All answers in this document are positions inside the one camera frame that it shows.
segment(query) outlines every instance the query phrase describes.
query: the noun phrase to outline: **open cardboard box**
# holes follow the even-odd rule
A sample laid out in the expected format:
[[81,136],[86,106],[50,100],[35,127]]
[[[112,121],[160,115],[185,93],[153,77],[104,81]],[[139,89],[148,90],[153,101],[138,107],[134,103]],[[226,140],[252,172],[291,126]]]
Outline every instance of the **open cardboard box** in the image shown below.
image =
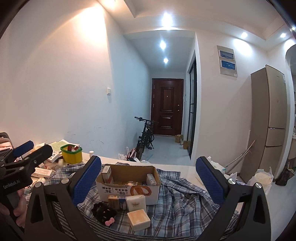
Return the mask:
[[[158,202],[160,180],[156,168],[153,166],[123,166],[113,165],[111,171],[113,175],[114,184],[104,183],[102,174],[100,173],[96,178],[96,186],[100,199],[103,202],[108,202],[109,195],[119,196],[134,196],[142,194],[146,198],[146,205],[155,205]],[[129,186],[127,182],[146,182],[147,174],[153,174],[157,186],[137,185]]]

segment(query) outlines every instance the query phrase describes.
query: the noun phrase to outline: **sliding glass door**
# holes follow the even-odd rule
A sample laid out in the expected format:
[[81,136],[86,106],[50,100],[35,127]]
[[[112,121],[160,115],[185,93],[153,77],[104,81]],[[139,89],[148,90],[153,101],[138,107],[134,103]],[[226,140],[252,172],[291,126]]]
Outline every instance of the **sliding glass door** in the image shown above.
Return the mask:
[[195,121],[196,121],[196,106],[197,106],[197,73],[196,73],[196,59],[193,61],[190,72],[190,97],[189,97],[189,119],[188,119],[188,152],[191,158],[194,132],[195,132]]

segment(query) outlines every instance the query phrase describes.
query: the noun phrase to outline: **silver screw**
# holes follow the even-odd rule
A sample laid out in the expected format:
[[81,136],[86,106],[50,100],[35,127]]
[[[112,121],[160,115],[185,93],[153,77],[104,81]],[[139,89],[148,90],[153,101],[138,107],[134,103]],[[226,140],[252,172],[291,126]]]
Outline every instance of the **silver screw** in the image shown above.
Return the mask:
[[40,187],[40,186],[41,186],[41,182],[36,182],[36,183],[35,183],[35,187],[36,187],[36,188],[38,188],[38,187]]
[[231,185],[234,185],[236,183],[236,181],[234,181],[232,178],[228,179],[228,183]]
[[67,178],[67,177],[61,180],[62,184],[66,184],[68,182],[69,182],[69,178]]
[[257,188],[261,188],[261,187],[262,187],[262,185],[261,185],[260,183],[255,183],[255,186],[256,186]]

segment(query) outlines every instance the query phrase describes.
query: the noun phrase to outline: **orange logo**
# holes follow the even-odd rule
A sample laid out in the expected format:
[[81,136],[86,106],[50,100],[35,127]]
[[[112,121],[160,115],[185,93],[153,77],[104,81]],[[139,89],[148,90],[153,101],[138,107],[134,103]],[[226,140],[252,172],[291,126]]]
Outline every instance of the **orange logo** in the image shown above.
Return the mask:
[[144,195],[144,196],[150,196],[152,193],[151,189],[147,186],[131,186],[131,195]]

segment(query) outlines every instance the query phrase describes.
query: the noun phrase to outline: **gold refrigerator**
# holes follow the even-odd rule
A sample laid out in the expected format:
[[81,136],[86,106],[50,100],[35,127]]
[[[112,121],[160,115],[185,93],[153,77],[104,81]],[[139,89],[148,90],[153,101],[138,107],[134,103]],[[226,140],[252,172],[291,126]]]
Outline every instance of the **gold refrigerator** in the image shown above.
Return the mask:
[[283,149],[287,125],[287,92],[284,74],[268,65],[251,74],[252,122],[249,145],[240,177],[247,182],[257,169],[274,174]]

